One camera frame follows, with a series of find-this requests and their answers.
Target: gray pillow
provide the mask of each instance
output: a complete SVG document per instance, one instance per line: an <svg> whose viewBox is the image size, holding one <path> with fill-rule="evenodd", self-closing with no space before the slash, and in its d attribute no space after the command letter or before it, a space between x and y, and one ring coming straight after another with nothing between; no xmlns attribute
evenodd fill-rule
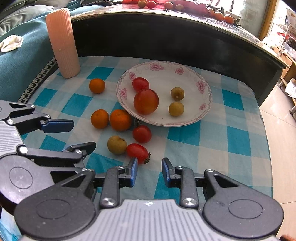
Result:
<svg viewBox="0 0 296 241"><path fill-rule="evenodd" d="M0 21L0 36L10 29L25 23L44 12L52 11L53 6L37 5L21 8Z"/></svg>
<svg viewBox="0 0 296 241"><path fill-rule="evenodd" d="M47 5L53 6L54 10L66 7L73 0L36 0L32 5Z"/></svg>

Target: pink bottle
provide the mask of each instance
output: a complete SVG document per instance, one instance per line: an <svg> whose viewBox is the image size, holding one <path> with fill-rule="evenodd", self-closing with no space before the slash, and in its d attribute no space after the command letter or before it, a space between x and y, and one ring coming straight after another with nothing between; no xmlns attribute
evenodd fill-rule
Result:
<svg viewBox="0 0 296 241"><path fill-rule="evenodd" d="M64 78L72 78L80 71L70 11L57 9L46 16L48 35L59 70Z"/></svg>

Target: floor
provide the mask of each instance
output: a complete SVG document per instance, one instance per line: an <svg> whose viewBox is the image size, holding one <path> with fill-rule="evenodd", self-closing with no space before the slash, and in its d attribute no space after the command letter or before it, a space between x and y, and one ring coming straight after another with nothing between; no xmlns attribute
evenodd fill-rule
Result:
<svg viewBox="0 0 296 241"><path fill-rule="evenodd" d="M272 166L274 199L284 210L284 222L277 237L288 234L296 238L296 115L291 98L274 87L260 106L265 124Z"/></svg>

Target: plate rim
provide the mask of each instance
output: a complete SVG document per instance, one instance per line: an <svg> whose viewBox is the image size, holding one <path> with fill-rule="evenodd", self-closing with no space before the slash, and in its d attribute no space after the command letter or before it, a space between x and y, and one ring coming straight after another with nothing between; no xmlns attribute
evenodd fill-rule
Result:
<svg viewBox="0 0 296 241"><path fill-rule="evenodd" d="M192 70L201 80L203 80L205 82L205 84L207 85L208 87L208 92L209 92L209 108L207 108L204 112L201 113L201 115L199 115L198 118L195 118L191 121L187 121L187 122L184 122L183 124L161 124L161 123L158 123L158 122L153 122L153 121L150 121L140 115L138 115L137 113L134 113L133 111L131 111L122 101L121 99L121 95L119 94L118 90L119 90L119 85L121 84L123 78L126 76L126 74L129 72L130 69L135 69L141 65L146 65L146 64L152 64L152 63L166 63L166 64L176 64L176 65L179 65L180 67L186 67L190 70ZM188 125L191 125L193 123L196 123L198 121L200 121L202 118L205 117L205 115L209 112L209 110L211 109L211 106L212 106L212 102L213 102L213 94L212 94L212 90L211 90L211 87L209 85L209 83L199 74L197 73L195 70L191 69L190 67L188 66L185 66L183 64L179 64L179 63L175 63L175 62L171 62L171 61L157 61L157 60L154 60L154 61L148 61L148 62L144 62L144 63L140 63L140 64L137 64L133 67L130 67L129 69L127 69L122 75L121 77L119 78L119 80L117 81L117 84L116 84L116 96L117 96L117 99L118 99L118 102L120 103L120 105L122 106L122 108L128 112L131 116L133 116L134 118L137 118L147 124L151 124L151 125L154 125L154 126L164 126L164 127L181 127L181 126L188 126Z"/></svg>

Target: pink flower pattern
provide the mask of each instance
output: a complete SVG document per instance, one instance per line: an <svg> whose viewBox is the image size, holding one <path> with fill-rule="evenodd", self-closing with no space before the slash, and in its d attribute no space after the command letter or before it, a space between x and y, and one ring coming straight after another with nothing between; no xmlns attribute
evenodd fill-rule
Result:
<svg viewBox="0 0 296 241"><path fill-rule="evenodd" d="M150 70L152 71L164 70L164 67L162 67L159 63L154 62L150 64Z"/></svg>
<svg viewBox="0 0 296 241"><path fill-rule="evenodd" d="M200 93L203 94L204 90L205 90L205 83L202 80L199 80L196 83L196 86L197 86L198 90L200 91Z"/></svg>
<svg viewBox="0 0 296 241"><path fill-rule="evenodd" d="M128 95L127 95L127 91L126 91L126 88L123 88L123 89L118 89L118 92L120 94L120 96L124 99L127 99Z"/></svg>
<svg viewBox="0 0 296 241"><path fill-rule="evenodd" d="M134 72L130 72L130 80L133 80L136 77L136 74Z"/></svg>
<svg viewBox="0 0 296 241"><path fill-rule="evenodd" d="M177 68L175 73L176 74L183 74L184 73L184 69L182 67Z"/></svg>
<svg viewBox="0 0 296 241"><path fill-rule="evenodd" d="M207 104L206 104L206 103L203 103L203 104L200 105L199 110L203 110L203 109L206 108L206 107L207 107Z"/></svg>

